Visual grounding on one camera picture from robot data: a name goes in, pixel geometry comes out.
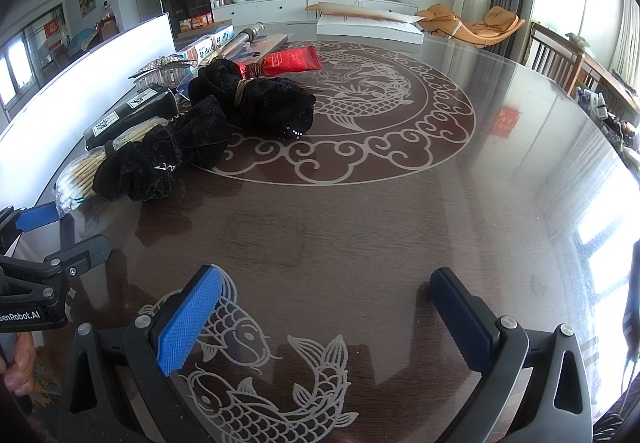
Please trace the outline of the person's left hand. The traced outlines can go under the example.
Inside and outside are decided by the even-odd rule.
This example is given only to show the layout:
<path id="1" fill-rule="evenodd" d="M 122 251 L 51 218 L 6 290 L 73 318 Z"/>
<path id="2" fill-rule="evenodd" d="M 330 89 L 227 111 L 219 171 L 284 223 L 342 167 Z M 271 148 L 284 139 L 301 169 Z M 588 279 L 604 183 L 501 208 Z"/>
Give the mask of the person's left hand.
<path id="1" fill-rule="evenodd" d="M 37 353 L 32 334 L 17 333 L 12 364 L 1 361 L 1 376 L 6 389 L 17 397 L 29 395 L 35 386 L 34 365 Z"/>

